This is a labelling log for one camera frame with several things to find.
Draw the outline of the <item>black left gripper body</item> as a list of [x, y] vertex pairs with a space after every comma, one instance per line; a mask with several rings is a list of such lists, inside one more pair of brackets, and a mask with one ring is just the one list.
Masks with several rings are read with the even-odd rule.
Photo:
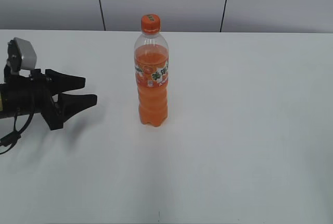
[[29, 76], [14, 75], [4, 68], [3, 118], [41, 114], [51, 130], [62, 129], [64, 123], [55, 123], [57, 105], [48, 89], [50, 79], [40, 69]]

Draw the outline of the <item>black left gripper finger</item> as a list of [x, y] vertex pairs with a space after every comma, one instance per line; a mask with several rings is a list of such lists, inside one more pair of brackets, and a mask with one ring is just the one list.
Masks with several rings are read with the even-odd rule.
[[45, 75], [50, 79], [48, 89], [50, 90], [51, 96], [85, 87], [86, 79], [84, 77], [70, 76], [52, 69], [46, 69]]
[[65, 123], [76, 114], [97, 104], [97, 95], [95, 94], [71, 95], [59, 93], [57, 96], [55, 123]]

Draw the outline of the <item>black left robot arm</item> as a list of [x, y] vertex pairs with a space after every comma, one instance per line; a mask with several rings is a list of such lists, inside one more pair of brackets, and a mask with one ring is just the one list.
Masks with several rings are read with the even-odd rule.
[[85, 87], [84, 77], [46, 69], [34, 69], [28, 77], [4, 68], [1, 84], [1, 118], [41, 114], [51, 130], [62, 129], [74, 115], [97, 104], [97, 95], [70, 95], [67, 91]]

